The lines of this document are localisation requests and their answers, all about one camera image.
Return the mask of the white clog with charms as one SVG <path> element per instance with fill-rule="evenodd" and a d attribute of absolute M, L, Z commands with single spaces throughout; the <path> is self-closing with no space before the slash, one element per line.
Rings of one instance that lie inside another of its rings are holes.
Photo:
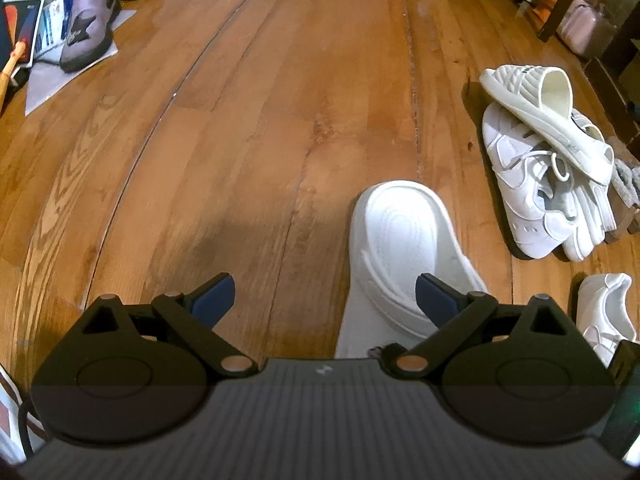
<path fill-rule="evenodd" d="M 605 142 L 601 130 L 576 108 L 572 110 L 572 121 L 587 136 L 604 143 L 610 178 L 608 182 L 611 182 L 615 160 L 612 146 Z M 590 180 L 581 172 L 576 174 L 572 189 L 572 196 L 577 205 L 575 231 L 562 244 L 570 261 L 585 260 L 594 248 L 604 242 L 606 232 L 616 229 L 617 223 L 608 199 L 608 186 L 609 184 L 603 185 Z"/>

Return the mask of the white lace sneaker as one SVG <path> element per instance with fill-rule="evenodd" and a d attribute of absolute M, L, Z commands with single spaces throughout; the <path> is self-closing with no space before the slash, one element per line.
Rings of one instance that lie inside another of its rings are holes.
<path fill-rule="evenodd" d="M 578 289 L 576 326 L 605 367 L 622 341 L 637 341 L 626 305 L 631 285 L 628 274 L 607 273 L 587 276 Z"/>
<path fill-rule="evenodd" d="M 516 247 L 529 258 L 548 256 L 576 229 L 572 167 L 497 102 L 484 111 L 482 133 Z"/>

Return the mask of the pink bag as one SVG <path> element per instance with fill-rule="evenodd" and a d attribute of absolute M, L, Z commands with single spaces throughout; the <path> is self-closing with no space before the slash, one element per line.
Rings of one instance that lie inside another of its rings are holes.
<path fill-rule="evenodd" d="M 583 60 L 602 55 L 616 34 L 608 9 L 602 1 L 574 0 L 556 34 Z"/>

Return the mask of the purple clog near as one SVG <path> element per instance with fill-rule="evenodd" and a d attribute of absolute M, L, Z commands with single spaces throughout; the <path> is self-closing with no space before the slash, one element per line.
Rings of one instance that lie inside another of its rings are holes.
<path fill-rule="evenodd" d="M 102 58 L 113 42 L 112 24 L 121 8 L 118 0 L 73 0 L 60 57 L 63 72 L 79 72 Z"/>

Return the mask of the tan fleece boot left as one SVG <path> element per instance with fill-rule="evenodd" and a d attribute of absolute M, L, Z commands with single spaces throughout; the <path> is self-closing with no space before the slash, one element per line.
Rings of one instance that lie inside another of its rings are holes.
<path fill-rule="evenodd" d="M 606 232 L 605 241 L 614 243 L 626 234 L 639 233 L 639 167 L 615 159 L 608 199 L 616 227 Z"/>

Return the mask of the papers and packets pile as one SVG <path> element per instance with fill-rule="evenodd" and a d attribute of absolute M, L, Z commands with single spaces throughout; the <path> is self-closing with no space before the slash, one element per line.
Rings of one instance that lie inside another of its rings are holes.
<path fill-rule="evenodd" d="M 79 72 L 65 73 L 60 67 L 60 57 L 70 26 L 73 0 L 2 0 L 2 3 L 6 14 L 6 33 L 12 42 L 23 41 L 26 44 L 26 52 L 17 62 L 8 91 L 12 96 L 17 89 L 26 89 L 26 116 L 80 74 L 115 56 L 118 47 L 114 31 L 136 14 L 134 10 L 122 7 L 112 24 L 113 42 L 102 58 Z"/>

